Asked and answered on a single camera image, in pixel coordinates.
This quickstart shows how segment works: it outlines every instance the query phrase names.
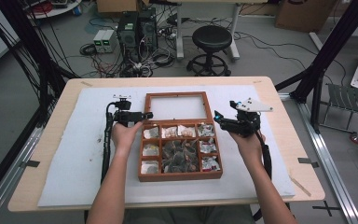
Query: stool leg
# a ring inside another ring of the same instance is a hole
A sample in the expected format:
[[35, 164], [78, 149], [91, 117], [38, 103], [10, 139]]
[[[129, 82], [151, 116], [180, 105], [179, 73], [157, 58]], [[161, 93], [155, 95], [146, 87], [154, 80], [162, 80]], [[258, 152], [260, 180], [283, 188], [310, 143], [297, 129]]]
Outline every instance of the stool leg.
[[205, 71], [211, 72], [212, 71], [212, 53], [206, 53], [206, 60], [205, 60]]

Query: chair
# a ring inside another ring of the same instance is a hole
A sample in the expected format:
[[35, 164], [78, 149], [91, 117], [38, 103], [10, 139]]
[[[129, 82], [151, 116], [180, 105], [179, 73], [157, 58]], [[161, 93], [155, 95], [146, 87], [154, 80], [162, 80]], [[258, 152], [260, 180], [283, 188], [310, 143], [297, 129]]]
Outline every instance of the chair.
[[[326, 113], [324, 115], [324, 123], [321, 126], [332, 128], [348, 133], [355, 133], [349, 130], [351, 124], [351, 118], [353, 113], [358, 114], [358, 89], [338, 86], [334, 84], [327, 84], [328, 92], [330, 95], [330, 101], [327, 105]], [[341, 129], [333, 126], [326, 125], [327, 115], [330, 107], [338, 108], [341, 110], [350, 111], [350, 117], [347, 123], [346, 129]]]
[[227, 29], [214, 25], [203, 26], [194, 32], [192, 38], [194, 44], [203, 49], [206, 54], [201, 54], [188, 62], [187, 71], [192, 70], [196, 73], [196, 77], [220, 77], [222, 75], [228, 77], [231, 75], [225, 61], [213, 55], [231, 45], [232, 36]]

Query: cardboard box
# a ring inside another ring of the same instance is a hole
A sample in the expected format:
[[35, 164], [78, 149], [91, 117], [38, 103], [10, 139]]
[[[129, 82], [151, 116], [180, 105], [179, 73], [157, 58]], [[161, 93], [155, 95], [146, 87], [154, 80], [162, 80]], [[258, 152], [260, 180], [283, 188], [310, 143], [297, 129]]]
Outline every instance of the cardboard box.
[[317, 33], [324, 26], [338, 0], [284, 0], [275, 26], [287, 30]]
[[149, 0], [97, 0], [97, 7], [98, 12], [139, 11], [141, 2], [149, 4]]

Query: wooden table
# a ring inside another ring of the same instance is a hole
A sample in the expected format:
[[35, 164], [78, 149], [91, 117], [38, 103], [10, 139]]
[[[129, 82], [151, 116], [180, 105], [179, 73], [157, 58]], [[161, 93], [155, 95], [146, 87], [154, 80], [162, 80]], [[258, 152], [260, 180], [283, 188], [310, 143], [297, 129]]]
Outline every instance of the wooden table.
[[[299, 163], [297, 158], [307, 158], [282, 101], [268, 77], [152, 77], [152, 78], [81, 78], [68, 81], [51, 118], [35, 148], [31, 160], [40, 161], [37, 168], [27, 167], [8, 204], [12, 212], [46, 210], [85, 210], [88, 206], [38, 207], [48, 174], [50, 162], [61, 141], [62, 133], [75, 108], [82, 89], [101, 87], [165, 87], [199, 85], [253, 85], [261, 102], [271, 105], [274, 113], [267, 113], [268, 122], [281, 150], [288, 174], [293, 181], [296, 196], [286, 202], [318, 201], [324, 198], [324, 190], [310, 164]], [[256, 203], [256, 200], [208, 201], [212, 204]], [[149, 206], [202, 205], [203, 202], [153, 203]]]

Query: wooden box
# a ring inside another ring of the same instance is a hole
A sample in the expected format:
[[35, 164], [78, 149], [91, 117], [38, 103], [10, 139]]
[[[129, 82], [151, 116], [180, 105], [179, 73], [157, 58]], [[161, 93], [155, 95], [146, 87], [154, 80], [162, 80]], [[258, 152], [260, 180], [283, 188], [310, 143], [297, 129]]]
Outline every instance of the wooden box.
[[153, 112], [154, 117], [143, 127], [141, 182], [222, 176], [220, 148], [204, 91], [148, 93], [145, 112]]

